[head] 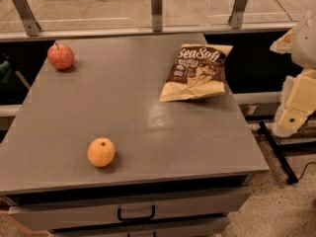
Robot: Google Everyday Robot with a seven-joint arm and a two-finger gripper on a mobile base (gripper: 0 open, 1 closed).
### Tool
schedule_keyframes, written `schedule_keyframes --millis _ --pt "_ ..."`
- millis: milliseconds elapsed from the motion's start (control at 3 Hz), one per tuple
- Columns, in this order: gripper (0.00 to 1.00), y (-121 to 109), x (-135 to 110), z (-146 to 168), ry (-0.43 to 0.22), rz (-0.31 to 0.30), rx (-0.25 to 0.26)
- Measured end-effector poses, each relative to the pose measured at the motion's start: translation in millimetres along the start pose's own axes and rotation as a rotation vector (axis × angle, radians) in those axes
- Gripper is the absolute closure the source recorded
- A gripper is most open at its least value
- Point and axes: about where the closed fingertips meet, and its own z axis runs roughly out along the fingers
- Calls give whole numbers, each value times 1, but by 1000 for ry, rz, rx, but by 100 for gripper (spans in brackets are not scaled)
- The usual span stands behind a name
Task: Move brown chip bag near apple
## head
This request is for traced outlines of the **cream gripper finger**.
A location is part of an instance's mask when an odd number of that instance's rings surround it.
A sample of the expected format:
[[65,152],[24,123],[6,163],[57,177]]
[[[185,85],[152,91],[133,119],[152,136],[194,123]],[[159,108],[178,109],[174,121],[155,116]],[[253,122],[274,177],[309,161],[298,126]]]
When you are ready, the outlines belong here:
[[270,46],[270,51],[279,54],[291,53],[293,33],[294,28],[290,29],[282,37],[274,41]]

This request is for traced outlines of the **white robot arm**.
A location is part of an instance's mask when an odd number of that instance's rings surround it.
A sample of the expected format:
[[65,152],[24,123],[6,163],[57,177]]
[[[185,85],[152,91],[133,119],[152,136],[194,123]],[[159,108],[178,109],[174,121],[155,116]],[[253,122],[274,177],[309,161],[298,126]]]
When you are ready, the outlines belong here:
[[295,77],[286,76],[276,110],[272,132],[279,137],[295,134],[316,111],[316,5],[270,50],[289,53],[291,61],[303,68]]

